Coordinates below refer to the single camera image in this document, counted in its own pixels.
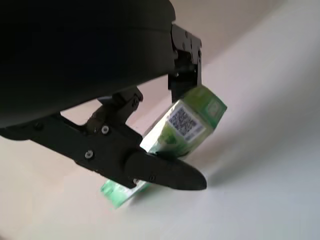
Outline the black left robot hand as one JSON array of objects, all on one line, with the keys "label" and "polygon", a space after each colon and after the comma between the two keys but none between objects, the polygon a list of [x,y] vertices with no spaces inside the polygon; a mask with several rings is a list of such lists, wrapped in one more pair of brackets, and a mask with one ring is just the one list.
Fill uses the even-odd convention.
[{"label": "black left robot hand", "polygon": [[167,76],[176,101],[201,84],[201,40],[168,0],[3,0],[0,134],[30,140],[127,188],[200,191],[205,177],[140,147],[126,125],[138,86]]}]

